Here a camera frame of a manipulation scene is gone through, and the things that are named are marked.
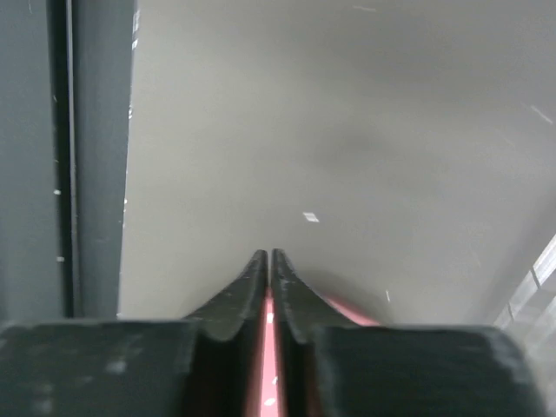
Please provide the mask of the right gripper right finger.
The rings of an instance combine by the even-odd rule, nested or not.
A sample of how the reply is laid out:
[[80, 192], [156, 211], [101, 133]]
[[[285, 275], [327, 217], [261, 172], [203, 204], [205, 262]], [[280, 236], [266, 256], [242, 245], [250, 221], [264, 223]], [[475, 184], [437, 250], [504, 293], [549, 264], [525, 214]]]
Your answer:
[[271, 288], [287, 416], [544, 416], [518, 346], [485, 326], [363, 326], [319, 296], [284, 251]]

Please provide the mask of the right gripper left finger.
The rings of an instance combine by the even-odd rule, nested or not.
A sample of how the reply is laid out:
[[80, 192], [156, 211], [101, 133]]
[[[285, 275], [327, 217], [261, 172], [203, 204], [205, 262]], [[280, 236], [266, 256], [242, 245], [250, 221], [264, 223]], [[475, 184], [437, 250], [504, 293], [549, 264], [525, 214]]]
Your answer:
[[268, 255], [177, 320], [5, 322], [4, 416], [256, 416]]

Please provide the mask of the pink polka dot plate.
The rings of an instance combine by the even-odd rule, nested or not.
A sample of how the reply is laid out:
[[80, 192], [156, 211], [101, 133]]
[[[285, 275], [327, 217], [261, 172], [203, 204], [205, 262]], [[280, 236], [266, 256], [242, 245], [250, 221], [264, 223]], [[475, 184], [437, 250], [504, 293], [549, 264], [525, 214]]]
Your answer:
[[284, 394], [280, 364], [281, 354], [278, 341], [279, 328], [275, 323], [274, 297], [271, 289], [266, 291], [261, 325], [261, 358], [255, 365], [260, 372], [259, 394], [253, 398], [253, 405], [258, 406], [257, 414], [247, 412], [246, 416], [279, 417], [287, 416], [286, 395]]

